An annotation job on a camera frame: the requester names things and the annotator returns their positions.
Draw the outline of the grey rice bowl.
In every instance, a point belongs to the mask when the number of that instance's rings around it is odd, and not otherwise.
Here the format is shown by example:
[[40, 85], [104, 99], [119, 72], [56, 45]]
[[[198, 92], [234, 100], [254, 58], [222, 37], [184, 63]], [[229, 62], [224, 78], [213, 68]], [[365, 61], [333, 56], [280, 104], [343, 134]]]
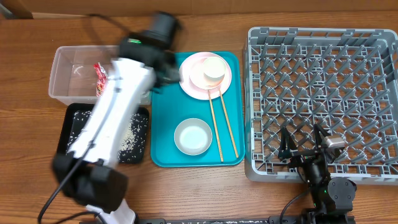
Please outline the grey rice bowl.
[[201, 119], [189, 118], [178, 124], [174, 131], [177, 149], [188, 155], [198, 156], [208, 150], [213, 141], [210, 126]]

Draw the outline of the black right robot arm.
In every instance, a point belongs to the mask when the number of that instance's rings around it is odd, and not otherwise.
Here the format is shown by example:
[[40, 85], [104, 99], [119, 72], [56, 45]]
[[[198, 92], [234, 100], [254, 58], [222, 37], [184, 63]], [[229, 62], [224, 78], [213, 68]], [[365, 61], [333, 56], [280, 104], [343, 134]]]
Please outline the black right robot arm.
[[[279, 215], [279, 223], [354, 223], [348, 212], [353, 209], [357, 185], [345, 177], [332, 177], [328, 164], [345, 149], [339, 135], [331, 135], [319, 124], [313, 126], [315, 146], [299, 151], [287, 128], [281, 131], [278, 158], [288, 159], [288, 167], [294, 168], [308, 189], [293, 198]], [[310, 194], [313, 208], [304, 208], [293, 220], [284, 217], [287, 209], [298, 199]]]

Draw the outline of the cooked white rice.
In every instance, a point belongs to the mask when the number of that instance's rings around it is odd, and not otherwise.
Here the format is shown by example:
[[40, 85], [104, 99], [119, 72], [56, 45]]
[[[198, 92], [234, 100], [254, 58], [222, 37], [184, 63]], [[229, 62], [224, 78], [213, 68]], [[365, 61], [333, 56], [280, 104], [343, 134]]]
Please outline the cooked white rice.
[[[67, 150], [76, 141], [86, 122], [91, 117], [91, 111], [78, 110], [74, 113], [72, 129], [68, 138]], [[149, 123], [149, 112], [140, 107], [137, 113], [131, 116], [119, 149], [119, 162], [125, 164], [140, 163], [144, 157], [146, 135]]]

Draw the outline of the red snack wrapper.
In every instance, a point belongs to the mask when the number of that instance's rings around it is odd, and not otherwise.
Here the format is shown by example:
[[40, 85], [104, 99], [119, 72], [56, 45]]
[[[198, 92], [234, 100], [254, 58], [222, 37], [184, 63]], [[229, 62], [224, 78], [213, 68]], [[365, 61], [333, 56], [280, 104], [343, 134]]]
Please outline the red snack wrapper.
[[97, 74], [96, 96], [101, 96], [108, 80], [108, 73], [100, 63], [93, 65]]

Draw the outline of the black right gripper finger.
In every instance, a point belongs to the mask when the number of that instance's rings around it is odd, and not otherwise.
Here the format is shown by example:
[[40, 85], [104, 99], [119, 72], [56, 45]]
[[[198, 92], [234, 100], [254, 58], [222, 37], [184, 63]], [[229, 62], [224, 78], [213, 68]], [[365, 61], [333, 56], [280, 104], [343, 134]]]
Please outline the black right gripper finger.
[[323, 143], [323, 139], [325, 137], [329, 136], [330, 134], [319, 124], [313, 125], [313, 133], [314, 133], [315, 144], [316, 144], [317, 149], [321, 149], [321, 148], [325, 149], [326, 144]]
[[279, 152], [289, 152], [289, 151], [296, 151], [297, 146], [292, 139], [289, 131], [286, 127], [282, 127], [280, 129], [281, 132], [281, 141], [280, 141], [280, 148]]

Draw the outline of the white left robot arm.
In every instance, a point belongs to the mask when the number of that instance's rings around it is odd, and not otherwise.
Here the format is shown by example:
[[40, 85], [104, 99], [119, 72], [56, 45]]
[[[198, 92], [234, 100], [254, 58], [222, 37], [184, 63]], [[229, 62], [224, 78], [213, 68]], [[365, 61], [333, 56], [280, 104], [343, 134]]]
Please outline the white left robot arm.
[[119, 149], [141, 95], [181, 80], [174, 53], [180, 29], [179, 20], [167, 12], [156, 12], [149, 30], [126, 29], [89, 120], [69, 150], [54, 155], [58, 187], [42, 207], [39, 223], [59, 192], [85, 206], [82, 214], [92, 214], [101, 223], [136, 222], [124, 198], [129, 179], [116, 170]]

